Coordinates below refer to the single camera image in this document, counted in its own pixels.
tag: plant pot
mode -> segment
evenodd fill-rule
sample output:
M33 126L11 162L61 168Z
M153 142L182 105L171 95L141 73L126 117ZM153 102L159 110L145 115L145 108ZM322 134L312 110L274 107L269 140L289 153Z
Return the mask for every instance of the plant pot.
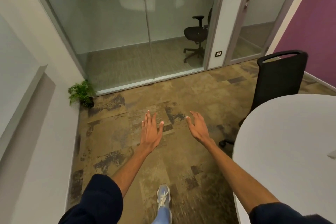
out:
M94 101L93 101L93 97L90 97L89 99L90 99L90 101L86 101L86 102L81 101L81 105L82 105L83 107L86 107L86 108L88 108L88 109L91 109L92 107L95 106L95 103L94 103Z

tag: chair backrest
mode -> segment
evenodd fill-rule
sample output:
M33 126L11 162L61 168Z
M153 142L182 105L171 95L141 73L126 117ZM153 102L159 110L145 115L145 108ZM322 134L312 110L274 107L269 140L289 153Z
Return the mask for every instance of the chair backrest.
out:
M288 54L292 54L292 56L264 62L268 59ZM277 52L259 58L257 60L259 74L251 111L268 100L297 94L307 60L308 54L300 50Z
M209 14L208 14L208 25L210 25L211 14L212 14L212 7L211 7L211 9L209 11Z

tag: chair caster wheel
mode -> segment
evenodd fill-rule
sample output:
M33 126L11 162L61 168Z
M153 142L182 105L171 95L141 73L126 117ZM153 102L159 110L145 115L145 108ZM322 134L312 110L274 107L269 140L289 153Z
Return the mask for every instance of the chair caster wheel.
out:
M218 145L219 145L221 148L224 148L225 145L226 145L226 142L225 142L224 140L222 140L222 141L220 141L220 142L218 143Z

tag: forearm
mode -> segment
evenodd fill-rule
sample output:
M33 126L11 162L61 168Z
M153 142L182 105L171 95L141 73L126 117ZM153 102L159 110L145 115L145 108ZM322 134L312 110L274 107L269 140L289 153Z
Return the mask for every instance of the forearm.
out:
M148 154L148 150L138 146L133 156L112 176L112 180L119 186L123 197L126 195Z
M209 140L204 146L215 159L219 169L248 214L260 204L279 202L271 192L219 149L213 140Z

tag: person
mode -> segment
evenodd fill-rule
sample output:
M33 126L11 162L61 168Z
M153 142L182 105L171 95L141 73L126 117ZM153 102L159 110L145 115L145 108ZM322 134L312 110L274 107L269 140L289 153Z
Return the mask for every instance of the person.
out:
M302 216L288 205L281 203L217 147L214 140L210 138L200 113L191 111L191 114L194 117L194 123L189 116L186 117L186 121L192 136L215 159L233 192L249 214L252 224L330 223L320 216ZM151 116L150 111L147 111L142 121L140 145L133 156L112 178L106 175L93 175L83 192L80 203L69 209L59 224L116 224L123 211L123 198L145 158L159 145L163 126L162 121L157 128L156 113ZM153 223L172 223L170 200L169 187L166 184L160 185L157 191L158 212Z

